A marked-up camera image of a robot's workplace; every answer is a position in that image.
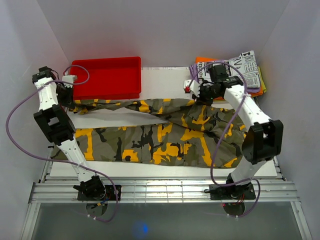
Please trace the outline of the camouflage yellow green trousers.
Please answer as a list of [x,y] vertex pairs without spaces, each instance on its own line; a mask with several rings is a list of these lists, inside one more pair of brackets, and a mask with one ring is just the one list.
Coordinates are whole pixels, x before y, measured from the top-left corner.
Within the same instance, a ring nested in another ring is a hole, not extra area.
[[76,100],[73,111],[128,109],[162,120],[157,124],[79,128],[75,138],[87,161],[230,169],[243,154],[246,128],[232,109],[191,99]]

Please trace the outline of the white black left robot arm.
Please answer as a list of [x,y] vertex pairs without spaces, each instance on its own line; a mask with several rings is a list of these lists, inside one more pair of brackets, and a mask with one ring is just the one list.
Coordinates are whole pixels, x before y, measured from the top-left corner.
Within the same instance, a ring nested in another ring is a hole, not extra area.
[[33,117],[47,140],[71,162],[79,181],[74,189],[89,199],[103,200],[107,195],[106,187],[96,173],[88,170],[85,156],[76,141],[75,126],[65,110],[75,107],[72,84],[77,76],[64,75],[64,82],[58,82],[58,74],[54,72],[44,66],[32,76],[32,83],[39,90],[39,109]]

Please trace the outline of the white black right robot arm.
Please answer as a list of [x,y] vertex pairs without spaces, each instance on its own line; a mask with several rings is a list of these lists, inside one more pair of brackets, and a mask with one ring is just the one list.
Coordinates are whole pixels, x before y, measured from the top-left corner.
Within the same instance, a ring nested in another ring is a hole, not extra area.
[[211,104],[215,98],[222,97],[234,109],[235,117],[240,117],[247,134],[241,146],[242,159],[228,175],[225,184],[214,182],[206,190],[211,200],[243,199],[254,200],[252,180],[256,172],[268,161],[279,155],[282,147],[284,125],[280,120],[272,120],[251,98],[245,77],[239,73],[229,76],[224,61],[205,64],[210,81],[193,85],[191,90],[196,100]]

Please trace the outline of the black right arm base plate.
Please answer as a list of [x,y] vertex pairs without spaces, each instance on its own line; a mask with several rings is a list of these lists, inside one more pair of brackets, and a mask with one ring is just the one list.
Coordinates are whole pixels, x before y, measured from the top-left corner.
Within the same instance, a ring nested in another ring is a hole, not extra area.
[[209,185],[204,193],[210,195],[211,200],[255,200],[256,194],[252,183],[245,185],[217,186]]

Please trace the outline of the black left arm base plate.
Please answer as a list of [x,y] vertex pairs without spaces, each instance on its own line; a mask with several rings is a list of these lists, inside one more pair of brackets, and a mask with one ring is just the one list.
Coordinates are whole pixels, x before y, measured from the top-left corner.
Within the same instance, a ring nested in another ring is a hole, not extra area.
[[116,200],[116,193],[117,193],[117,199],[121,199],[121,192],[122,192],[122,186],[120,184],[115,185],[116,191],[114,190],[113,185],[105,185],[104,188],[101,190],[100,193],[94,193],[93,195],[86,196],[82,192],[78,192],[77,194],[77,200],[78,201],[115,201]]

